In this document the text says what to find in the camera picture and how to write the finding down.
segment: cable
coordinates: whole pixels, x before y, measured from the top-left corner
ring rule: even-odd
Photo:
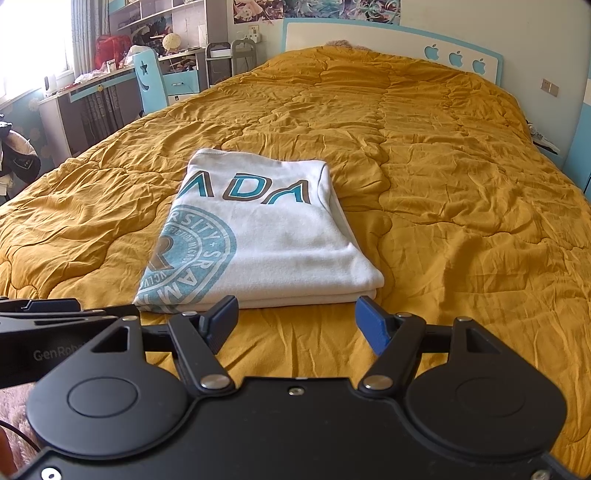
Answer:
[[[17,434],[20,438],[22,438],[25,442],[27,442],[36,453],[39,453],[41,449],[33,442],[29,437],[27,437],[23,432],[21,432],[18,428],[13,427],[9,423],[6,423],[3,420],[0,420],[0,427],[4,427],[7,430]]]

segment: pink blanket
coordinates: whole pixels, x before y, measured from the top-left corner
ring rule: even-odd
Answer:
[[[19,385],[18,387],[0,390],[0,419],[18,428],[21,432],[35,441],[35,435],[27,421],[25,403],[34,384]],[[29,445],[13,432],[6,430],[8,441],[12,449],[12,456],[17,468],[22,468],[35,456]]]

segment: white headboard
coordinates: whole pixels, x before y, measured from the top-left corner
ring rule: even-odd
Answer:
[[[283,22],[283,51],[317,47],[330,40],[348,40],[380,53],[435,61],[501,84],[502,55],[462,40],[360,20],[286,18]]]

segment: teal chair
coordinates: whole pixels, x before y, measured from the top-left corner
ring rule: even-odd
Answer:
[[[156,52],[149,49],[134,55],[134,69],[144,113],[157,112],[166,108],[168,97]]]

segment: folded white t-shirt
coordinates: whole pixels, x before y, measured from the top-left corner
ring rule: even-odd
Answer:
[[[382,274],[359,250],[318,160],[199,150],[175,198],[134,303],[204,311],[375,297]]]

